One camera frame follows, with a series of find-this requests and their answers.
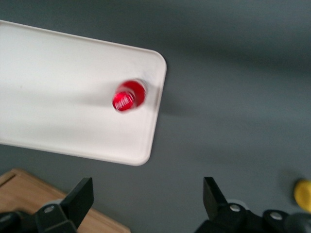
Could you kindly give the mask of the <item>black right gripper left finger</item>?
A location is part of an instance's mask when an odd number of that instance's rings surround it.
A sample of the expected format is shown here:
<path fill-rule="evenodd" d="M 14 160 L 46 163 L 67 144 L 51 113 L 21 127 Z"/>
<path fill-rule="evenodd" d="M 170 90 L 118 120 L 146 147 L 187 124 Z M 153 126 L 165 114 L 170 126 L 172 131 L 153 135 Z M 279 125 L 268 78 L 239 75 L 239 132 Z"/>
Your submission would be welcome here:
<path fill-rule="evenodd" d="M 62 200 L 48 203 L 35 213 L 37 231 L 76 233 L 93 203 L 93 180 L 83 178 Z"/>

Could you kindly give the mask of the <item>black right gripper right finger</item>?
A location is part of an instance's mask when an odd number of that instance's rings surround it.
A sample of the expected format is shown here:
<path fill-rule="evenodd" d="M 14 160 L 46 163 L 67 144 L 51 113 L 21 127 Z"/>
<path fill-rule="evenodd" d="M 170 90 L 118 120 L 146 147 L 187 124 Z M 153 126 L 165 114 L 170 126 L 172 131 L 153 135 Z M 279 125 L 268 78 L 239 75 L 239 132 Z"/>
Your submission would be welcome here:
<path fill-rule="evenodd" d="M 240 204 L 229 203 L 212 177 L 203 181 L 203 203 L 208 216 L 197 233 L 263 233 L 262 218 Z"/>

